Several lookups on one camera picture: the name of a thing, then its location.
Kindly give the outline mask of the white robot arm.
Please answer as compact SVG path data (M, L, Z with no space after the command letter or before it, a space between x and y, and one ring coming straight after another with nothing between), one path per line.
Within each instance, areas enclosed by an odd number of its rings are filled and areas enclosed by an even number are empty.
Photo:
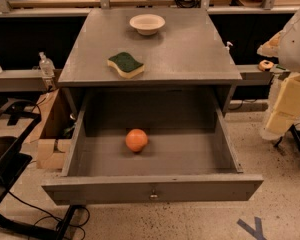
M300 117L300 8L257 53L276 57L279 66L290 72L284 80L277 79L272 84L260 130L263 139L275 140L284 136Z

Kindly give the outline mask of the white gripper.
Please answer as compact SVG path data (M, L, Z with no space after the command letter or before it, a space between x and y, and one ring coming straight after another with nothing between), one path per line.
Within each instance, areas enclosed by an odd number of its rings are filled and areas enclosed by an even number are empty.
M267 104L260 136L264 140L277 140L300 116L300 73L291 73L283 82L275 75Z

